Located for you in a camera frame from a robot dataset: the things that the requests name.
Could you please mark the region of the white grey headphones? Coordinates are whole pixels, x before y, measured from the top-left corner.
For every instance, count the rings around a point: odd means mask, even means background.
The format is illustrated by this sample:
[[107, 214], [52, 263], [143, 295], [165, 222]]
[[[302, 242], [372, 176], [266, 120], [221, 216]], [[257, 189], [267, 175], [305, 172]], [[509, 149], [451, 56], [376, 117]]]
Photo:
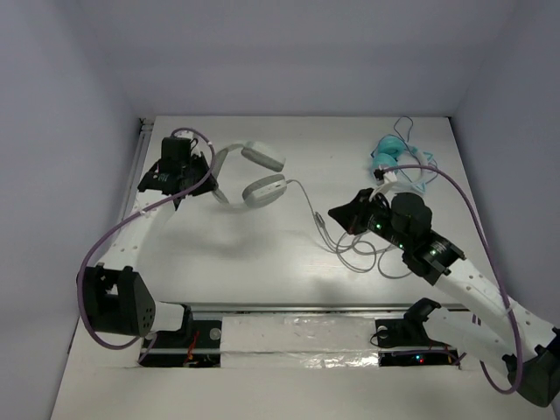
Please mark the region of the white grey headphones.
[[[221, 181], [226, 176], [221, 170], [232, 154], [239, 152], [245, 163], [253, 169], [249, 175], [259, 174], [244, 186], [238, 199], [231, 200], [221, 189]], [[218, 203], [231, 211], [241, 212], [266, 207], [280, 199], [287, 190], [288, 182], [284, 176], [286, 158], [269, 144], [260, 141], [231, 143], [216, 154], [213, 178], [217, 186], [212, 195]]]

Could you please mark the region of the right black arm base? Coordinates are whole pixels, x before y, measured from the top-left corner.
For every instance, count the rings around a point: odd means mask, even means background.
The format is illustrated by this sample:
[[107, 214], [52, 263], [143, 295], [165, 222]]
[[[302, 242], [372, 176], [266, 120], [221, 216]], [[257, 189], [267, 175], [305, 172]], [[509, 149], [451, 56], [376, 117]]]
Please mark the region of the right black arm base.
[[381, 350], [381, 367], [460, 367], [465, 353], [459, 353], [448, 344], [431, 339], [424, 323], [441, 304], [421, 298], [400, 318], [375, 321], [375, 332], [369, 344]]

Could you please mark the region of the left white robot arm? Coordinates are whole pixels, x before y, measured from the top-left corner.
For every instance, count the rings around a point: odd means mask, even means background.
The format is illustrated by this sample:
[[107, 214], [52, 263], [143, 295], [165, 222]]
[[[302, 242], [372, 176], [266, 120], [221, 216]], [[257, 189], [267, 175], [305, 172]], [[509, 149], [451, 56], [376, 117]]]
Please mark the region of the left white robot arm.
[[162, 333], [175, 345], [193, 338], [189, 306], [157, 301], [144, 281], [141, 259], [183, 199], [216, 189], [217, 163], [216, 150], [202, 133], [174, 130], [140, 179], [129, 216], [87, 252], [76, 278], [77, 301], [87, 333], [101, 347], [123, 350]]

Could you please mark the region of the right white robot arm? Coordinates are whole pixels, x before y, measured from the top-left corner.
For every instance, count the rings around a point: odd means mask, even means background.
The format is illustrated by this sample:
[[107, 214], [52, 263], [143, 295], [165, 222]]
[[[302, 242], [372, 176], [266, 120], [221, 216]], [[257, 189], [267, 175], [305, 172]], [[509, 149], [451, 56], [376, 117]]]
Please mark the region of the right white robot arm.
[[538, 407], [559, 393], [559, 329], [487, 279], [451, 241], [436, 233], [432, 211], [411, 192], [393, 199], [372, 189], [328, 212], [348, 234], [372, 232], [402, 251], [407, 268], [456, 299], [478, 324], [455, 318], [440, 304], [423, 298], [404, 322], [408, 340], [433, 340], [467, 352], [504, 375], [516, 393]]

